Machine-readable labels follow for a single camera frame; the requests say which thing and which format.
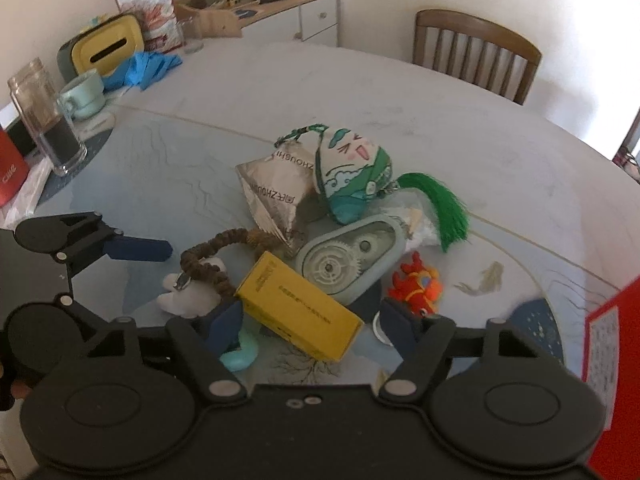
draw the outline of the silver foil package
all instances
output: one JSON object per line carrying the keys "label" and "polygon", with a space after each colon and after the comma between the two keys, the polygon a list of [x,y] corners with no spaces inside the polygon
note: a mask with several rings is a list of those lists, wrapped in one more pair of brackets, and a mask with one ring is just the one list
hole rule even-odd
{"label": "silver foil package", "polygon": [[286,142],[236,171],[255,223],[295,255],[306,243],[306,224],[326,213],[314,186],[313,155],[300,142]]}

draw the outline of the yellow box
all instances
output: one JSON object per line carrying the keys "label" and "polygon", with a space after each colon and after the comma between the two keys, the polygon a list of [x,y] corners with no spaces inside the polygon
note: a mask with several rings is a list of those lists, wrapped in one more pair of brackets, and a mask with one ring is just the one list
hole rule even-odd
{"label": "yellow box", "polygon": [[353,312],[268,252],[236,294],[247,314],[315,359],[342,359],[362,326]]}

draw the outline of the brown hair tie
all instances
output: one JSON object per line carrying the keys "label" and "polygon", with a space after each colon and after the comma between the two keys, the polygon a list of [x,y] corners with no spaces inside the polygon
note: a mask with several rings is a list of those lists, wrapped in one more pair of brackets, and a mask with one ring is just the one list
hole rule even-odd
{"label": "brown hair tie", "polygon": [[180,255],[180,268],[192,280],[209,283],[224,300],[233,297],[236,288],[231,285],[226,272],[220,267],[201,263],[203,258],[210,258],[218,251],[232,244],[245,244],[255,249],[255,259],[258,260],[264,251],[273,251],[282,242],[278,237],[258,228],[248,231],[244,228],[229,229],[221,232],[208,242],[187,249]]}

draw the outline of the gold line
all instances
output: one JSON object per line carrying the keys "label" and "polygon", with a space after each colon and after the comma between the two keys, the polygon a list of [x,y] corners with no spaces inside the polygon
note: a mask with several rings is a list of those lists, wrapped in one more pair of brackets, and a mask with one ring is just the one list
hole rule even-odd
{"label": "gold line", "polygon": [[[244,132],[238,132],[237,130],[233,130],[231,128],[225,128],[224,126],[216,126],[215,124],[203,123],[201,121],[195,121],[193,119],[188,119],[188,118],[184,118],[184,117],[180,117],[180,116],[172,115],[172,114],[165,114],[165,113],[162,113],[162,112],[151,112],[149,110],[145,110],[144,108],[136,108],[135,106],[130,106],[130,105],[123,105],[123,104],[113,103],[113,106],[117,106],[117,107],[120,107],[120,108],[127,108],[129,110],[136,110],[136,111],[139,111],[139,112],[145,112],[145,113],[148,113],[148,114],[155,114],[155,115],[159,115],[161,117],[167,117],[169,119],[177,119],[179,121],[186,121],[188,123],[198,124],[199,126],[206,126],[208,128],[215,128],[217,130],[222,130],[222,131],[228,132],[230,134],[236,134],[236,135],[239,135],[241,137],[247,137],[249,139],[261,140],[262,142],[266,142],[269,145],[272,144],[268,140],[262,139],[260,137],[255,137],[255,136],[252,136],[250,134],[246,134]],[[572,262],[571,260],[565,258],[564,256],[556,253],[555,251],[552,251],[551,249],[546,248],[545,246],[540,245],[539,243],[534,242],[533,240],[529,240],[528,238],[525,238],[524,236],[519,235],[519,234],[515,233],[514,231],[511,231],[510,229],[507,229],[506,227],[502,227],[502,226],[500,226],[500,225],[498,225],[498,224],[496,224],[494,222],[491,222],[490,220],[488,220],[488,219],[486,219],[484,217],[481,217],[480,215],[477,215],[477,214],[471,213],[471,212],[469,212],[468,214],[469,214],[469,216],[472,216],[473,218],[477,218],[478,220],[481,220],[482,222],[485,222],[485,223],[487,223],[487,224],[489,224],[489,225],[491,225],[491,226],[493,226],[493,227],[495,227],[497,229],[500,229],[501,231],[504,231],[505,233],[508,233],[508,234],[510,234],[512,236],[515,236],[516,238],[519,238],[520,240],[523,240],[525,242],[528,242],[529,244],[535,245],[537,248],[542,249],[543,251],[546,251],[549,254],[552,254],[556,258],[560,258],[562,261],[564,261],[564,262],[566,262],[568,264],[571,264],[572,266],[577,267],[580,270],[583,270],[584,272],[586,272],[587,274],[593,276],[594,278],[598,278],[599,280],[601,280],[602,282],[606,283],[607,285],[612,286],[613,288],[615,288],[617,291],[621,290],[620,288],[616,287],[613,283],[608,282],[607,280],[605,280],[601,276],[598,276],[595,272],[593,272],[593,271],[591,271],[589,269],[585,269],[583,266],[580,266],[580,265],[576,264],[575,262]]]}
{"label": "gold line", "polygon": [[477,214],[471,213],[471,212],[469,212],[468,214],[469,214],[469,216],[472,216],[473,218],[477,218],[478,220],[481,220],[482,222],[485,222],[485,223],[491,225],[492,227],[495,227],[496,229],[500,229],[500,231],[504,231],[505,233],[510,234],[512,236],[515,236],[516,238],[519,238],[520,240],[522,240],[524,242],[527,242],[527,243],[529,243],[531,245],[534,245],[537,248],[542,249],[543,251],[546,251],[549,254],[552,254],[556,258],[560,258],[562,261],[564,261],[564,262],[566,262],[568,264],[571,264],[572,266],[577,267],[580,270],[583,270],[584,272],[586,272],[590,276],[593,276],[594,278],[598,278],[601,282],[603,282],[603,283],[615,288],[617,291],[620,292],[621,289],[616,287],[613,283],[608,282],[603,277],[598,276],[595,272],[593,272],[593,271],[591,271],[589,269],[585,269],[583,266],[578,265],[575,262],[572,262],[571,260],[569,260],[569,259],[565,258],[564,256],[556,253],[555,251],[552,251],[551,249],[547,249],[546,247],[540,245],[539,243],[536,243],[533,240],[529,240],[528,238],[525,238],[524,236],[519,235],[519,234],[511,231],[510,229],[507,229],[506,227],[499,226],[498,224],[495,224],[495,223],[491,222],[490,220],[487,220],[486,218],[481,217],[480,215],[477,215]]}
{"label": "gold line", "polygon": [[[560,333],[560,326],[558,325],[558,318],[556,317],[556,310],[555,310],[553,304],[551,303],[551,300],[549,300],[549,297],[546,294],[545,289],[542,287],[542,285],[540,285],[540,283],[533,276],[531,271],[529,269],[527,269],[527,267],[525,267],[509,251],[505,250],[503,247],[500,247],[500,245],[498,245],[494,241],[489,240],[489,238],[487,238],[485,236],[482,236],[480,233],[476,233],[475,231],[473,231],[473,229],[469,229],[469,233],[473,234],[474,236],[477,236],[478,238],[480,238],[481,240],[484,240],[485,242],[489,242],[492,246],[496,247],[497,249],[500,249],[504,254],[506,254],[514,262],[516,262],[520,267],[522,267],[522,269],[529,275],[529,277],[533,280],[533,282],[536,284],[536,286],[540,289],[540,292],[542,293],[542,296],[545,298],[546,304],[548,304],[548,306],[549,306],[549,310],[551,310],[551,314],[553,314],[553,316],[554,316],[554,323],[556,324],[556,327],[558,328],[558,335],[560,336],[560,341],[562,342],[562,334]],[[562,362],[565,362],[565,360],[564,360],[564,344],[562,344]]]}

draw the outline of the red plush toy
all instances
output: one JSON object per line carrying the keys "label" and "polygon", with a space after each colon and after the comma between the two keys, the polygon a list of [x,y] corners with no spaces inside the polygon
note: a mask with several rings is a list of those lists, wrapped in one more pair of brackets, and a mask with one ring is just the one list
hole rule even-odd
{"label": "red plush toy", "polygon": [[412,263],[401,264],[400,268],[406,278],[403,280],[400,274],[394,272],[394,288],[388,290],[389,296],[408,303],[411,311],[418,316],[435,314],[438,311],[435,303],[440,299],[443,289],[438,281],[440,274],[437,269],[425,266],[417,251],[412,254]]}

